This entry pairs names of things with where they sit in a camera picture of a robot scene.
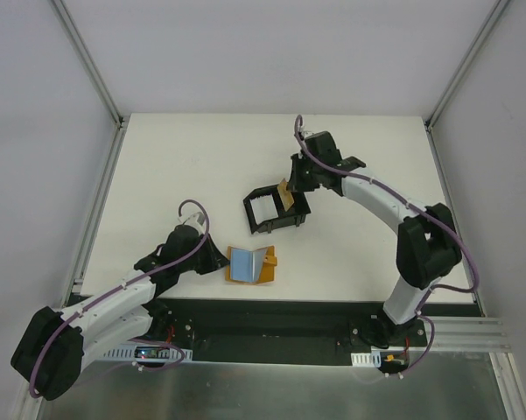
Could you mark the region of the tan credit card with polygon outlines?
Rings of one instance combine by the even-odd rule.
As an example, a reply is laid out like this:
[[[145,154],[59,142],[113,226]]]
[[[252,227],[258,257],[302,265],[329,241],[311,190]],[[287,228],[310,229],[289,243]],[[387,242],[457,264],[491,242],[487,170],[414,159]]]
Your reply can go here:
[[[293,207],[295,199],[292,192],[289,190],[288,182],[285,178],[283,178],[277,185],[277,193],[285,212],[288,212]]]

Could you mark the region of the black plastic card box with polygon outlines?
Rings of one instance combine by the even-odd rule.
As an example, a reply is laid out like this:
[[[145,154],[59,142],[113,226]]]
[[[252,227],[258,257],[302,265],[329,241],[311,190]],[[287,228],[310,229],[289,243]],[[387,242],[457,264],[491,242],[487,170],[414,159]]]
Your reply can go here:
[[[293,203],[286,208],[280,190],[279,184],[267,185],[256,188],[243,199],[251,234],[269,234],[279,228],[299,227],[311,213],[302,192],[293,192]]]

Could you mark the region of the yellow leather card holder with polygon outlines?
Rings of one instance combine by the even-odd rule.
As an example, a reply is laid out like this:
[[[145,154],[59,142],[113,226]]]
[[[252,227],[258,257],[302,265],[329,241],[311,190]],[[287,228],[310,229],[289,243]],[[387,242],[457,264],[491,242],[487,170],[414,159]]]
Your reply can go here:
[[[275,280],[277,256],[274,246],[247,250],[228,247],[225,278],[236,284],[266,284]]]

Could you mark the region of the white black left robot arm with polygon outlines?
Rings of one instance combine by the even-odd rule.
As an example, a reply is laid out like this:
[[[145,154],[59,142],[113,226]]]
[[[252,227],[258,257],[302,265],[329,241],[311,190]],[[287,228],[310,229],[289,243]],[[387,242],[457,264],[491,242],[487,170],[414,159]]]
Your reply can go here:
[[[157,298],[182,274],[206,275],[228,264],[209,234],[179,225],[114,288],[62,310],[49,306],[38,310],[11,357],[11,366],[28,381],[31,397],[54,400],[117,344],[142,336],[161,339],[168,321]]]

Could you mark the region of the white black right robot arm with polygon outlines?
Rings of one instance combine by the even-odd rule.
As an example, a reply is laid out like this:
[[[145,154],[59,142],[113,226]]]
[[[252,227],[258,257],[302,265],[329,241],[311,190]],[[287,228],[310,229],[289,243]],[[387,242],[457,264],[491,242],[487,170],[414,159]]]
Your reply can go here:
[[[452,238],[449,208],[416,204],[375,177],[356,157],[342,157],[332,135],[322,131],[303,136],[294,130],[300,152],[291,157],[288,187],[296,193],[320,187],[361,205],[396,234],[399,278],[382,309],[360,329],[360,338],[386,349],[403,340],[417,319],[431,288],[462,259]]]

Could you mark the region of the white cards in box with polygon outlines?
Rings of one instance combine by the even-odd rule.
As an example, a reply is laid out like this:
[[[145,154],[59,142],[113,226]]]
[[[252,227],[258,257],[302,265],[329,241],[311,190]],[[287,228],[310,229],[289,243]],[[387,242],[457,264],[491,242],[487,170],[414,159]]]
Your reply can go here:
[[[271,195],[260,196],[249,201],[255,223],[262,224],[278,217],[275,201]]]

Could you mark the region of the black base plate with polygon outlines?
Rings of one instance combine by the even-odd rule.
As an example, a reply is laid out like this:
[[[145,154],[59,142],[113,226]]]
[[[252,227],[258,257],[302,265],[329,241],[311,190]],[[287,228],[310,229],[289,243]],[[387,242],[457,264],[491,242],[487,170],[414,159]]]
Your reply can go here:
[[[370,350],[378,303],[158,298],[154,336],[194,361],[347,366]]]

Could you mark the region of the aluminium front cross rail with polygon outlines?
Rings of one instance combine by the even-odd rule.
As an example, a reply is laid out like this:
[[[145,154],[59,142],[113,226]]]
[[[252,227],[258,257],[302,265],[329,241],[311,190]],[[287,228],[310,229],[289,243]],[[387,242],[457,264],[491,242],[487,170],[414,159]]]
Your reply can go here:
[[[157,339],[154,333],[126,340],[114,347],[126,342],[175,347],[193,359],[191,351],[175,346],[171,339]],[[388,348],[370,347],[369,352],[377,350],[398,357],[417,354],[426,348],[433,352],[465,353],[503,353],[510,349],[501,321],[482,317],[474,304],[429,304],[423,316]]]

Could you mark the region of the aluminium frame rail right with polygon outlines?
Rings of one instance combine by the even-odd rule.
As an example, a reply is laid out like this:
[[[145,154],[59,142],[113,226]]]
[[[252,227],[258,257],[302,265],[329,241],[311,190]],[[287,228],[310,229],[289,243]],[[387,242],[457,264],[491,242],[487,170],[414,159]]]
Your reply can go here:
[[[444,194],[470,250],[482,306],[491,306],[508,252],[503,240],[513,144],[511,110],[503,106],[504,38],[522,1],[497,1],[459,63],[428,121]]]

